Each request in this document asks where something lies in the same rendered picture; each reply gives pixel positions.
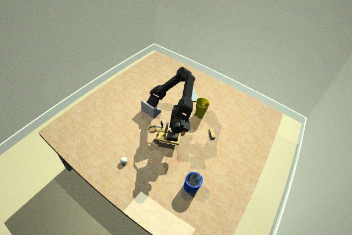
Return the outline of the yellow cup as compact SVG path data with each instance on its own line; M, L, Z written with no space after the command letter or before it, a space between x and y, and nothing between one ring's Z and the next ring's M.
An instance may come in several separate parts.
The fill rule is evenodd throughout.
M205 115L207 109L209 108L209 105L210 102L208 99L203 97L198 98L196 100L196 116L202 118Z

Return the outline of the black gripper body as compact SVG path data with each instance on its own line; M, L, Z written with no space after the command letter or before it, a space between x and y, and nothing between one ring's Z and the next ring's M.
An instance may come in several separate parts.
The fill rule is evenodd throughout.
M172 120L170 120L170 125L169 125L169 127L171 128L171 130L172 130ZM167 140L170 140L170 141L178 141L178 136L179 136L179 134L176 134L176 133L174 133L174 132L168 132L167 133L167 137L166 137L166 139Z

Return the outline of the blue mug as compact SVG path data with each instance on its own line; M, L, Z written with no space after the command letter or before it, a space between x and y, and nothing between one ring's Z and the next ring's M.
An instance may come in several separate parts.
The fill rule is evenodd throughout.
M183 188L188 194L195 194L199 190L202 182L203 178L200 174L197 172L190 172L185 177Z

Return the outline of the small white ball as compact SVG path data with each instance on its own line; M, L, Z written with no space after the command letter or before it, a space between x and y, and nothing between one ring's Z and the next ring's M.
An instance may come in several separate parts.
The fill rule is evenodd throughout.
M126 164L127 163L127 158L126 157L122 157L121 159L120 159L120 162L122 163L122 164Z

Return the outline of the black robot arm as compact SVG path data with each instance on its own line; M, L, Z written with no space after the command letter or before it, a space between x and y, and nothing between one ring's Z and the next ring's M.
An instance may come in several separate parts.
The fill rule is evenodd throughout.
M150 97L147 102L149 105L156 107L159 100L162 100L166 96L166 92L177 85L179 82L184 81L184 90L182 98L179 100L178 105L174 105L171 120L172 120L172 132L179 134L183 131L188 132L191 128L191 123L189 122L190 115L193 111L193 101L192 101L192 91L194 87L195 77L192 72L181 67L177 70L177 74L169 79L163 85L157 85L150 91ZM155 95L159 96L155 96ZM186 114L183 115L183 113Z

